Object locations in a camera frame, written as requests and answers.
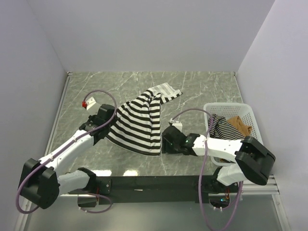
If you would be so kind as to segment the wide striped tank top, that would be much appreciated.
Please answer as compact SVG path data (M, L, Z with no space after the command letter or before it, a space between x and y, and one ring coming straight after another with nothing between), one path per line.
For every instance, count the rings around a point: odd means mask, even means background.
M107 139L126 150L146 156L161 154L161 105L182 95L168 83L148 88L116 110L116 122Z

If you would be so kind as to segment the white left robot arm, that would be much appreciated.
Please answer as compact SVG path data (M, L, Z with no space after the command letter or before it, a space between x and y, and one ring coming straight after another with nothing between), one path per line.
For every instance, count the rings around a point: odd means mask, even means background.
M23 166L18 196L46 209L62 194L86 193L104 198L110 192L110 181L101 181L96 174L80 167L72 173L65 168L80 154L103 140L116 122L114 106L103 104L97 114L89 116L75 134L58 149L39 160L30 158Z

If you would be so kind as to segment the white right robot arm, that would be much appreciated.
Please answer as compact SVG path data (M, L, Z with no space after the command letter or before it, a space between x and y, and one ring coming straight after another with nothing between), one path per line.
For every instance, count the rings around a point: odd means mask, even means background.
M217 192L245 180L265 186L276 160L275 155L254 137L222 140L195 133L186 136L172 125L162 133L162 152L216 157L229 161L229 164L217 168L211 180L211 186Z

